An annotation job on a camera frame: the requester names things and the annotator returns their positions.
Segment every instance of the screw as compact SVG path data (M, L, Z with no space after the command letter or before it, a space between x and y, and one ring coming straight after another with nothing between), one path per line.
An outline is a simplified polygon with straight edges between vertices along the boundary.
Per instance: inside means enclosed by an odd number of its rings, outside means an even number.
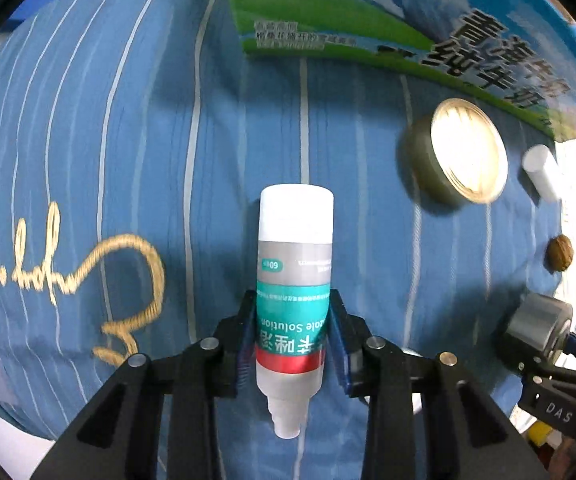
M368 348L372 348L373 350L380 350L386 346L386 340L383 337L379 337L378 335L371 335L368 339L366 339L366 344Z
M128 364L133 368L139 368L146 364L146 356L144 354L133 354L128 358Z
M457 364L457 356L451 352L441 352L439 360L446 366L455 366Z
M199 343L199 346L203 350L214 350L219 346L219 340L216 337L205 337Z

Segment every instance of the blue striped cloth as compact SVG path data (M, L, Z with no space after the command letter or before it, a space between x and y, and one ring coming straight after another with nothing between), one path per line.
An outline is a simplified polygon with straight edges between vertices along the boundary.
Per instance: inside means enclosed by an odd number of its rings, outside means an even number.
M162 309L133 335L161 358L237 311L255 283L260 192L281 182L334 193L332 286L348 310L396 344L455 352L510 412L520 383L491 335L526 286L549 294L560 279L543 267L559 206L534 202L520 177L521 154L553 143L480 104L503 137L508 182L493 204L448 214L415 188L400 140L449 97L464 96L350 63L246 59L228 0L44 7L0 48L0 356L19 401L0 413L57 437L114 370L93 348L126 352L101 326L152 300L132 249L108 254L73 293L55 286L54 300L45 280L19 286L20 219L28 273L45 259L51 202L54 272L74 272L118 234L151 243ZM254 377L217 410L230 480L359 478L367 410L343 396L330 364L298 439L274 436ZM160 474L165 463L163 447Z

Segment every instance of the white cylinder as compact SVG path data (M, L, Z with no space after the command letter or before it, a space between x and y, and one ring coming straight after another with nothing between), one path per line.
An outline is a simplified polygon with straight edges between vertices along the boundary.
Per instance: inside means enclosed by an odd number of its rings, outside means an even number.
M257 255L257 386L274 432L299 435L321 388L330 297L333 195L279 184L261 192Z
M561 198L561 170L547 146L537 144L526 151L522 166L546 202Z

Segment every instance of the red stripe on bottle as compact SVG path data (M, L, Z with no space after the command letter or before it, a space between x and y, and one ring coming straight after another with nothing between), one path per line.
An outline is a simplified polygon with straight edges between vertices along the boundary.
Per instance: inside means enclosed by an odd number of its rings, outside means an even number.
M267 352L255 345L257 362L264 368L283 374L303 374L319 368L326 352L323 348L304 356L287 356Z

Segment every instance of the green oval badge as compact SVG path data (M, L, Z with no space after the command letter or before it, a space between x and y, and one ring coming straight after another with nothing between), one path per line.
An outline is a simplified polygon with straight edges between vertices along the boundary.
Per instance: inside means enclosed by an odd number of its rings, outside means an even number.
M280 260L273 260L272 258L264 258L261 260L261 270L266 272L281 272L284 264Z

